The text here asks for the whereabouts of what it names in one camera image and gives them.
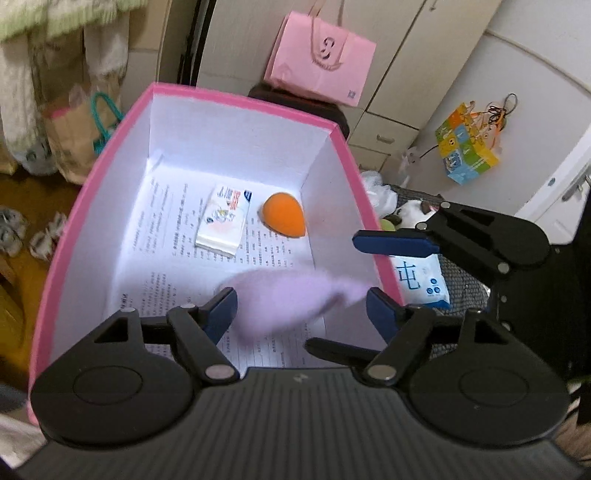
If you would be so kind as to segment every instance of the wet wipes package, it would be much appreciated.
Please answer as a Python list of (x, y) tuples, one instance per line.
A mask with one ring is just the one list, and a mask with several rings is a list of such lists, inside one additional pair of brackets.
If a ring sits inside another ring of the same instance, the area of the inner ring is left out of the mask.
[(437, 254), (427, 258), (390, 257), (405, 305), (448, 309), (449, 292)]
[(244, 233), (252, 192), (217, 184), (207, 201), (195, 246), (233, 257)]

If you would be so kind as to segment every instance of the white door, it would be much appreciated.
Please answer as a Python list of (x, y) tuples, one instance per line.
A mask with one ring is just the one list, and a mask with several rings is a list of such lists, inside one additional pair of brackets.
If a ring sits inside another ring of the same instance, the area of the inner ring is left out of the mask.
[(589, 196), (591, 126), (554, 174), (516, 216), (539, 225), (552, 244), (570, 243)]

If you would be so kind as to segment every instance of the towel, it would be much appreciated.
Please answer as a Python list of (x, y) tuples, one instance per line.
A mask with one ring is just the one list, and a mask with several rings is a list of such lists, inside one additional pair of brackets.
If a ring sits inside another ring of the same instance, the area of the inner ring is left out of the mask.
[(365, 299), (371, 285), (322, 270), (250, 270), (224, 283), (238, 295), (232, 329), (248, 342)]
[(148, 0), (0, 0), (0, 41), (37, 30), (46, 38), (90, 24), (108, 24)]
[(5, 142), (30, 173), (56, 171), (35, 98), (30, 38), (39, 41), (84, 25), (91, 78), (125, 73), (129, 15), (148, 0), (0, 0), (0, 116)]

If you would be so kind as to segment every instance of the green ball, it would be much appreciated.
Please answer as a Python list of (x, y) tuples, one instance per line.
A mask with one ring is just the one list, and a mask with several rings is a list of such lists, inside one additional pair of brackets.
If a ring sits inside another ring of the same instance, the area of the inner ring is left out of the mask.
[(394, 224), (390, 220), (386, 220), (385, 218), (382, 218), (379, 221), (379, 225), (380, 227), (382, 227), (382, 230), (386, 230), (387, 232), (396, 231), (396, 227), (394, 226)]

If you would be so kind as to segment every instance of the pink box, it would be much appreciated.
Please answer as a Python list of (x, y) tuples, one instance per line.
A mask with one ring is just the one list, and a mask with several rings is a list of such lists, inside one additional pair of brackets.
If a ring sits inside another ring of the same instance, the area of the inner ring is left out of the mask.
[[(193, 246), (200, 209), (226, 181), (252, 192), (234, 259)], [(302, 204), (308, 234), (276, 236), (258, 220), (272, 193)], [(107, 143), (70, 215), (43, 292), (31, 354), (30, 387), (50, 363), (121, 307), (160, 316), (202, 304), (226, 278), (249, 268), (315, 266), (381, 287), (400, 301), (388, 257), (358, 252), (351, 238), (378, 229), (361, 177), (336, 124), (259, 100), (153, 84)], [(364, 302), (274, 338), (287, 367), (313, 366), (313, 336), (382, 349)], [(243, 372), (275, 366), (234, 343), (223, 350)]]

